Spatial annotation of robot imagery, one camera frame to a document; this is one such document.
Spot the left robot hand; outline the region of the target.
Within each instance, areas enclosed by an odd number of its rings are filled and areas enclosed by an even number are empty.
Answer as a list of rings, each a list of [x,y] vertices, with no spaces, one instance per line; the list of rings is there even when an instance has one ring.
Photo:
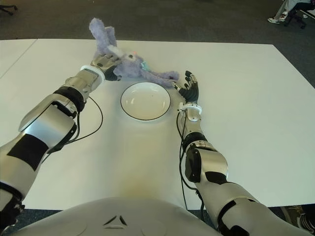
[[[117,76],[114,73],[115,68],[121,63],[121,60],[114,55],[98,55],[92,62],[91,66],[95,66],[100,69],[107,81],[119,81],[121,76]]]

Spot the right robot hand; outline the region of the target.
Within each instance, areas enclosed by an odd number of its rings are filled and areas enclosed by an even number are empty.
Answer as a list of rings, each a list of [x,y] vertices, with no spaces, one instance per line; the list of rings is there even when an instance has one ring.
[[[186,103],[197,104],[199,98],[199,87],[195,75],[190,71],[186,71],[185,81],[186,83],[184,84],[184,88],[175,82],[172,82],[172,86],[185,99]]]

